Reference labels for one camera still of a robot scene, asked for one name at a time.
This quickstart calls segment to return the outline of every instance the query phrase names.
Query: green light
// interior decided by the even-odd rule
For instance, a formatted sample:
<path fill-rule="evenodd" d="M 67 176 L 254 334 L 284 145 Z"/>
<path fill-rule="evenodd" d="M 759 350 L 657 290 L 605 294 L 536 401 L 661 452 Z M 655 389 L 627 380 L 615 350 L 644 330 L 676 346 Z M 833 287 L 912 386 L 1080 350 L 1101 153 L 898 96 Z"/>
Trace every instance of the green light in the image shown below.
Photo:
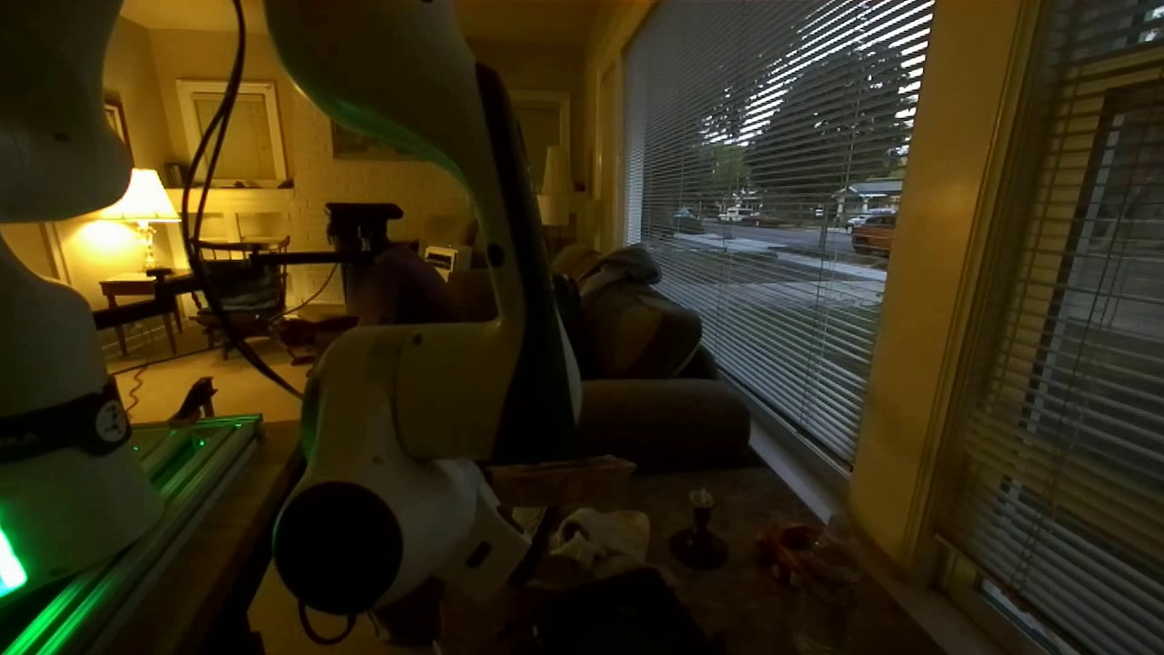
<path fill-rule="evenodd" d="M 0 599 L 23 589 L 25 582 L 28 582 L 28 577 L 0 529 Z"/>

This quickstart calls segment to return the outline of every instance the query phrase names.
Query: lamp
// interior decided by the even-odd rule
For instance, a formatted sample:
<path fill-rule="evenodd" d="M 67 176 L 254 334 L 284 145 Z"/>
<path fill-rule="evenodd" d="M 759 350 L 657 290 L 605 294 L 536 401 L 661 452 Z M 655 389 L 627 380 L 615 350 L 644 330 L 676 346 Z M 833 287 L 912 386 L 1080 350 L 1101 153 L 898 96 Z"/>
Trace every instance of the lamp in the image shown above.
<path fill-rule="evenodd" d="M 160 176 L 153 168 L 134 168 L 131 186 L 116 204 L 102 210 L 102 218 L 134 221 L 147 232 L 147 265 L 153 269 L 156 265 L 153 226 L 178 221 L 178 210 L 167 191 L 160 186 Z"/>

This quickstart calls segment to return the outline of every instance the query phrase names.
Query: window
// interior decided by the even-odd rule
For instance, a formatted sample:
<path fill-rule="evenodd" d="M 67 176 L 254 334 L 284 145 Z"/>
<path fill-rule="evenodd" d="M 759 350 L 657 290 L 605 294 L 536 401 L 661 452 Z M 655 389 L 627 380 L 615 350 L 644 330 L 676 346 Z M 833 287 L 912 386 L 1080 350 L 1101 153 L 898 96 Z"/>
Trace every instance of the window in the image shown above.
<path fill-rule="evenodd" d="M 719 368 L 855 457 L 932 0 L 661 0 L 627 60 L 627 218 Z"/>
<path fill-rule="evenodd" d="M 946 534 L 1028 640 L 1164 653 L 1164 0 L 1051 9 L 1056 119 Z"/>

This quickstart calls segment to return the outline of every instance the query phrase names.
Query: armchair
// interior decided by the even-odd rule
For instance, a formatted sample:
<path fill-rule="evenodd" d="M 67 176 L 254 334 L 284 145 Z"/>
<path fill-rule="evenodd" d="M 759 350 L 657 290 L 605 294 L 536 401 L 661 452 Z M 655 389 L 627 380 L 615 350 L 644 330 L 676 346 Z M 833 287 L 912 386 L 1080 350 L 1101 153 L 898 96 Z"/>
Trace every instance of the armchair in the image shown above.
<path fill-rule="evenodd" d="M 204 243 L 204 294 L 212 294 L 227 311 L 230 324 L 244 339 L 279 339 L 287 275 L 277 264 L 254 264 L 254 256 L 284 249 L 287 239 Z M 222 353 L 230 353 L 230 339 L 206 303 L 200 303 L 200 324 L 212 346 L 222 343 Z"/>

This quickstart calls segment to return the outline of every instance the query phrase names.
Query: black cable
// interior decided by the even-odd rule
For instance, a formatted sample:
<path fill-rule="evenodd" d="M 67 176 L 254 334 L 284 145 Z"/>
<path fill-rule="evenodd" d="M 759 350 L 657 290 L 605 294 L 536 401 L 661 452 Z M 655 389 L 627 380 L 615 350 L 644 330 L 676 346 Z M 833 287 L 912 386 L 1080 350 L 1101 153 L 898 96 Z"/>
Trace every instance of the black cable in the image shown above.
<path fill-rule="evenodd" d="M 356 631 L 356 614 L 347 614 L 347 619 L 350 619 L 350 622 L 347 622 L 336 636 L 322 636 L 322 632 L 316 632 L 316 625 L 314 625 L 314 619 L 310 619 L 305 605 L 297 602 L 297 625 L 302 625 L 302 632 L 305 632 L 310 640 L 322 646 L 322 649 L 330 649 L 330 646 L 338 646 L 338 640 L 354 636 L 354 631 Z"/>
<path fill-rule="evenodd" d="M 539 569 L 547 566 L 550 557 L 550 546 L 554 546 L 554 533 L 559 529 L 559 520 L 567 518 L 567 510 L 559 508 L 547 508 L 539 529 L 536 529 L 536 538 L 532 538 L 532 549 L 520 557 L 520 566 L 514 569 L 508 577 L 508 585 L 522 585 L 539 577 Z"/>
<path fill-rule="evenodd" d="M 292 307 L 287 313 L 297 313 L 297 311 L 305 311 L 310 303 L 316 303 L 316 300 L 327 290 L 327 283 L 336 280 L 336 275 L 338 275 L 338 265 L 330 265 L 327 278 L 322 278 L 322 283 L 320 283 L 305 303 Z"/>
<path fill-rule="evenodd" d="M 222 334 L 230 339 L 230 346 L 259 372 L 265 374 L 269 383 L 277 383 L 279 389 L 287 389 L 292 396 L 302 396 L 284 374 L 277 374 L 251 346 L 247 339 L 239 334 L 239 329 L 230 321 L 222 300 L 204 283 L 206 275 L 204 275 L 204 216 L 206 216 L 206 196 L 212 196 L 212 182 L 216 182 L 216 173 L 218 173 L 218 158 L 222 158 L 222 144 L 227 144 L 227 128 L 230 128 L 230 117 L 234 117 L 234 101 L 239 96 L 239 83 L 244 83 L 244 61 L 247 61 L 247 14 L 244 14 L 244 3 L 234 0 L 234 14 L 237 14 L 237 55 L 234 55 L 234 70 L 230 70 L 230 79 L 227 79 L 227 91 L 222 91 L 222 101 L 189 161 L 189 176 L 180 182 L 180 243 L 187 243 L 187 258 L 189 258 L 189 269 L 193 278 L 200 280 L 204 287 L 204 300 L 222 329 Z M 204 182 L 200 182 L 200 196 L 195 196 L 195 210 L 189 210 L 189 195 L 195 186 L 195 173 L 206 158 L 206 173 L 204 173 Z"/>
<path fill-rule="evenodd" d="M 131 363 L 131 368 L 125 368 L 125 372 L 113 372 L 113 380 L 120 380 L 120 374 L 131 374 L 127 380 L 127 389 L 125 389 L 125 417 L 131 417 L 134 408 L 137 408 L 137 395 L 143 395 L 143 386 L 147 386 L 147 368 L 149 368 L 149 361 L 143 361 L 143 363 Z"/>

